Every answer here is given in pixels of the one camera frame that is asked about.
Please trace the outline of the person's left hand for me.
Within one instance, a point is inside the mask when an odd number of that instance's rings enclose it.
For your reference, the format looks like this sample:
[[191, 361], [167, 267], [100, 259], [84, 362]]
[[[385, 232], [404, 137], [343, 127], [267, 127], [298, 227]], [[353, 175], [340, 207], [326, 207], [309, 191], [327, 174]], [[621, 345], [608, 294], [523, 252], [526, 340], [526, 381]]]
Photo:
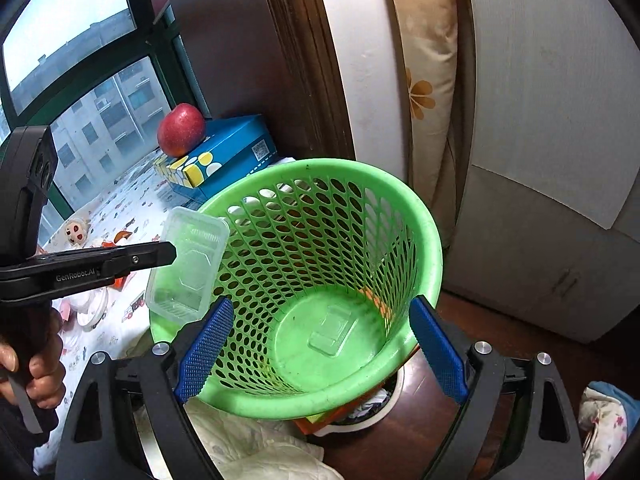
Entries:
[[[62, 318], [58, 310], [50, 309], [49, 335], [47, 344], [41, 352], [29, 361], [29, 374], [32, 380], [25, 386], [30, 400], [44, 410], [57, 408], [63, 400], [66, 388], [63, 380], [65, 367], [60, 361], [63, 343], [58, 332]], [[20, 360], [14, 349], [1, 336], [1, 368], [10, 374], [17, 374]], [[13, 405], [17, 405], [15, 394], [7, 379], [1, 379], [1, 395]]]

